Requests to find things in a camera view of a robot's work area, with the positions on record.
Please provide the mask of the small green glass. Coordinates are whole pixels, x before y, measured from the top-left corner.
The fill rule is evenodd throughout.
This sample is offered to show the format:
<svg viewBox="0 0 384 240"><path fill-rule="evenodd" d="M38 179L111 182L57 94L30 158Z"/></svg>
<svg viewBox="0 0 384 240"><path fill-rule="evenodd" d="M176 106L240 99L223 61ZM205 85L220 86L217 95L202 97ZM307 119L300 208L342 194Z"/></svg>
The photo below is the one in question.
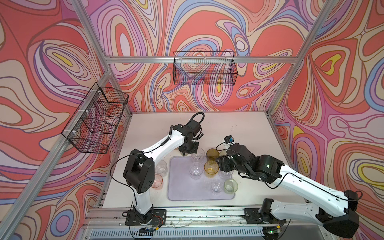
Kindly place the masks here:
<svg viewBox="0 0 384 240"><path fill-rule="evenodd" d="M220 151L220 154L219 154L220 157L221 156L225 156L225 155L227 155L227 151L226 150Z"/></svg>

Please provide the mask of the olive amber textured cup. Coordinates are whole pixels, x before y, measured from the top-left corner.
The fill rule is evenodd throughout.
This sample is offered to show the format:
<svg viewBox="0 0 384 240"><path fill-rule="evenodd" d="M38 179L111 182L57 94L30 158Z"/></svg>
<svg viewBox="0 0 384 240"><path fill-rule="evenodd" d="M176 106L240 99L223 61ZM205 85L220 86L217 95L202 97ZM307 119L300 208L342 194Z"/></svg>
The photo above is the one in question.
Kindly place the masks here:
<svg viewBox="0 0 384 240"><path fill-rule="evenodd" d="M213 148L208 149L206 152L207 161L216 161L219 156L219 151Z"/></svg>

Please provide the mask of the clear tumbler back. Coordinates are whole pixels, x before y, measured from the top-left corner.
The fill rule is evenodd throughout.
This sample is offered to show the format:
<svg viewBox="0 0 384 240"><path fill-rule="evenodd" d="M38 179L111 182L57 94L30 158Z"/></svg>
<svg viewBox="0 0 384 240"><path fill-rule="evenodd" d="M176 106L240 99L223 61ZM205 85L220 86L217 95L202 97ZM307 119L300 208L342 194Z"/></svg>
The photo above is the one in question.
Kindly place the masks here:
<svg viewBox="0 0 384 240"><path fill-rule="evenodd" d="M203 172L204 172L204 167L201 163L199 162L191 163L189 167L189 173L190 173L190 177L193 180L198 180L199 178L201 178Z"/></svg>

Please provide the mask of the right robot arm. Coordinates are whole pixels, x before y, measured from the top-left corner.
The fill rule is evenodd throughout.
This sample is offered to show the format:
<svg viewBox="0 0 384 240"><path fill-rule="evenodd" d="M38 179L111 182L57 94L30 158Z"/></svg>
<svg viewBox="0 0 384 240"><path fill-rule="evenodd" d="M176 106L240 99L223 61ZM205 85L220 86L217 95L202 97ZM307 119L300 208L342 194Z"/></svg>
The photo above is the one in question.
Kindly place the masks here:
<svg viewBox="0 0 384 240"><path fill-rule="evenodd" d="M260 208L245 209L243 217L248 224L285 224L287 220L296 220L322 226L341 238L351 239L355 235L360 225L356 210L362 197L357 192L324 186L270 155L255 156L233 139L223 145L226 154L218 158L221 171L236 171L244 179L265 183L271 190L287 189L307 200L305 204L292 204L264 199Z"/></svg>

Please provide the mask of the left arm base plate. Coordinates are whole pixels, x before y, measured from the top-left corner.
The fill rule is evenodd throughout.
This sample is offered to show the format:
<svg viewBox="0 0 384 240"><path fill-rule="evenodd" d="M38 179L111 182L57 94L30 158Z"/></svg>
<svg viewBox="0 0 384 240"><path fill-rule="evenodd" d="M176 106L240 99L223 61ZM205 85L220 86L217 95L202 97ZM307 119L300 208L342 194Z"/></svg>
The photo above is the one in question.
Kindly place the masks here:
<svg viewBox="0 0 384 240"><path fill-rule="evenodd" d="M166 223L166 209L151 209L146 214L141 214L133 208L126 216L126 226L162 226Z"/></svg>

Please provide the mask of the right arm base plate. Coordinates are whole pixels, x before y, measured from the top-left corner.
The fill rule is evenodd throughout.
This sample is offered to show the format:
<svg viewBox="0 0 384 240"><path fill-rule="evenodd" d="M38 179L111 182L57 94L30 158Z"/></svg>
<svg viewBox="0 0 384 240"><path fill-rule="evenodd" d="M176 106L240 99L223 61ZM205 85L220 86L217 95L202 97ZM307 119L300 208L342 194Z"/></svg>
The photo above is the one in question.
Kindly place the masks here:
<svg viewBox="0 0 384 240"><path fill-rule="evenodd" d="M261 210L260 208L244 208L242 216L247 224L279 224L284 225L286 220L279 220L274 217L270 210Z"/></svg>

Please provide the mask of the pale green textured cup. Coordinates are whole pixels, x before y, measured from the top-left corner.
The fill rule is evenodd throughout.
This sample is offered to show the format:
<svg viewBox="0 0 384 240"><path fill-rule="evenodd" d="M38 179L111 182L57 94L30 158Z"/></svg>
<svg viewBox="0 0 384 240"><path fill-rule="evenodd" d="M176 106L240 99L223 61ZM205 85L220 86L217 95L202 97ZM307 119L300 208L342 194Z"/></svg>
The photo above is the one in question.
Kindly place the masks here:
<svg viewBox="0 0 384 240"><path fill-rule="evenodd" d="M234 179L227 179L224 182L224 191L226 194L234 194L239 188L239 185Z"/></svg>

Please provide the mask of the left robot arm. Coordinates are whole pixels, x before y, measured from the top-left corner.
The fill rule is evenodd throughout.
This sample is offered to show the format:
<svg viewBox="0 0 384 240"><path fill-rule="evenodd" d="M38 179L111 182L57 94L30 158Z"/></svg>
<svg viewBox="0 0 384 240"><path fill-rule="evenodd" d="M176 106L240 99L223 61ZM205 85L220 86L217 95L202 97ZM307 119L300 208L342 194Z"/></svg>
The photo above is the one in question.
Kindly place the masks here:
<svg viewBox="0 0 384 240"><path fill-rule="evenodd" d="M134 189L135 210L140 215L147 215L153 208L150 188L155 182L157 163L175 149L178 149L183 156L197 153L198 140L203 135L201 124L191 120L186 125L172 126L168 135L154 145L141 151L138 149L131 151L123 177Z"/></svg>

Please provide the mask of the small clear glass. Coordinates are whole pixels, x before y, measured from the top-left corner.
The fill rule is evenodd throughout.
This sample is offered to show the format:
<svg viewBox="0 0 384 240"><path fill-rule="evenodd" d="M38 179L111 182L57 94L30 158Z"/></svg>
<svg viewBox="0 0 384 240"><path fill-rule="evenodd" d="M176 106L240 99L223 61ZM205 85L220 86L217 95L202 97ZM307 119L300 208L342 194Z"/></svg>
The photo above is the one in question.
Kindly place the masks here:
<svg viewBox="0 0 384 240"><path fill-rule="evenodd" d="M213 180L211 182L211 192L214 194L214 195L218 195L220 194L224 189L224 184L222 181L219 181L219 180Z"/></svg>

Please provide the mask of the yellow smooth cup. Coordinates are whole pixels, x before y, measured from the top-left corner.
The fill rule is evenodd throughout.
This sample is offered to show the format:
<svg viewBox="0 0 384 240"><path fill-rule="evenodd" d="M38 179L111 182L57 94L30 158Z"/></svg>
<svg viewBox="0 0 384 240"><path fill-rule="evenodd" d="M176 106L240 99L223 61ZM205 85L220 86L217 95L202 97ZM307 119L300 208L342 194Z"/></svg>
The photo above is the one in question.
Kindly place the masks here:
<svg viewBox="0 0 384 240"><path fill-rule="evenodd" d="M207 161L204 164L205 175L208 178L213 178L219 171L219 165L216 161Z"/></svg>

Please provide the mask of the clear faceted glass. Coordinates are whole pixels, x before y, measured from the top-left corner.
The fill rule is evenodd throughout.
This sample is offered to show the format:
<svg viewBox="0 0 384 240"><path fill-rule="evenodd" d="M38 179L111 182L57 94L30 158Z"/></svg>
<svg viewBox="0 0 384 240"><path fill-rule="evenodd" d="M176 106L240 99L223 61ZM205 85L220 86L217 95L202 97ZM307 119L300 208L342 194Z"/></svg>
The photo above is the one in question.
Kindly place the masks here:
<svg viewBox="0 0 384 240"><path fill-rule="evenodd" d="M191 154L192 163L202 164L205 160L205 151L202 148L198 148L196 153Z"/></svg>
<svg viewBox="0 0 384 240"><path fill-rule="evenodd" d="M227 179L232 178L233 172L234 171L230 171L230 172L219 171L218 174L219 174L219 177L225 181Z"/></svg>

